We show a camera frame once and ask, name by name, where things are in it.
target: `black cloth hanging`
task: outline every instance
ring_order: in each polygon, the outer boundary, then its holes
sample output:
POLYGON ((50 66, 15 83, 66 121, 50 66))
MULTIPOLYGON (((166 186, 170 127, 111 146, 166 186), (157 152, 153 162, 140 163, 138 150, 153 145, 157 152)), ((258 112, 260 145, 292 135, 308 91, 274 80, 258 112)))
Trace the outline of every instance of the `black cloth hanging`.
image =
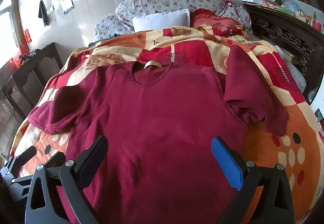
POLYGON ((40 0, 40 3, 39 3, 38 17, 43 19, 44 26, 49 25, 48 16, 46 13, 46 7, 45 7, 43 0, 40 0))

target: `black dot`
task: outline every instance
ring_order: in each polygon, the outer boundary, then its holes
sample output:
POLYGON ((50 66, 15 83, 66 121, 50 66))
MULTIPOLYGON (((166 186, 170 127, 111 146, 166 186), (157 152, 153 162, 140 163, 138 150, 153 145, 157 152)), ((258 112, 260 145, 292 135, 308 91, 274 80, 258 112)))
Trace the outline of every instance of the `black dot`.
POLYGON ((296 144, 300 144, 300 142, 301 142, 300 136, 297 133, 293 133, 293 139, 296 144))
POLYGON ((48 145, 46 146, 44 153, 47 155, 50 152, 50 150, 51 150, 51 145, 48 145))

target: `blue gripper pad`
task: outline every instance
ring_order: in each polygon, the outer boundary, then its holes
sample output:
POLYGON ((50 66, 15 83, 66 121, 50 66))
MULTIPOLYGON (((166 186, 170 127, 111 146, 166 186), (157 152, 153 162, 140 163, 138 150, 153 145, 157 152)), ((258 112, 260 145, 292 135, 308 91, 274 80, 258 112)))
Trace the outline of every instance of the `blue gripper pad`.
POLYGON ((212 139, 211 148, 230 186, 240 191, 243 185, 243 174, 240 167, 217 138, 212 139))

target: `blanket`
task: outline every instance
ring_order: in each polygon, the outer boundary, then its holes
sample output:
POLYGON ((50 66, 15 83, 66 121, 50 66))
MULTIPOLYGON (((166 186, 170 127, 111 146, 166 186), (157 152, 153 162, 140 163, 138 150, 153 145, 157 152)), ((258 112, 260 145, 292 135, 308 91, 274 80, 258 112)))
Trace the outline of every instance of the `blanket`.
MULTIPOLYGON (((149 60, 186 62, 213 66, 216 71, 226 74, 230 46, 238 45, 258 66, 289 114, 283 137, 268 132, 264 122, 249 124, 244 159, 265 167, 274 167, 277 163, 284 165, 292 190, 295 221, 299 223, 322 194, 324 144, 320 130, 315 115, 275 47, 266 41, 249 40, 244 34, 241 31, 229 36, 229 33, 220 33, 207 25, 195 29, 177 26, 137 32, 98 42, 90 48, 77 49, 60 73, 48 81, 38 106, 53 100, 59 88, 80 83, 93 69, 102 65, 136 60, 141 63, 149 60)), ((69 132, 50 135, 27 120, 17 132, 17 137, 21 135, 22 139, 12 154, 18 155, 31 145, 37 148, 37 155, 25 164, 21 176, 33 174, 38 164, 45 163, 57 151, 65 153, 68 144, 73 144, 69 142, 69 132)), ((262 187, 258 188, 244 223, 250 220, 261 191, 262 187)))

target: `red pillow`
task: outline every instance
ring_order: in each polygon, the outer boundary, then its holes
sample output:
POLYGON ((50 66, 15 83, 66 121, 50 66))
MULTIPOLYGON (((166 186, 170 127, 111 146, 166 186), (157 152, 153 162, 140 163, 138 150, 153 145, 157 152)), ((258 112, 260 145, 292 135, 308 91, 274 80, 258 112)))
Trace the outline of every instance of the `red pillow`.
POLYGON ((216 16, 208 9, 199 8, 190 13, 190 27, 196 28, 203 24, 213 26, 220 31, 224 31, 227 28, 232 28, 239 25, 239 23, 234 19, 230 17, 216 16))

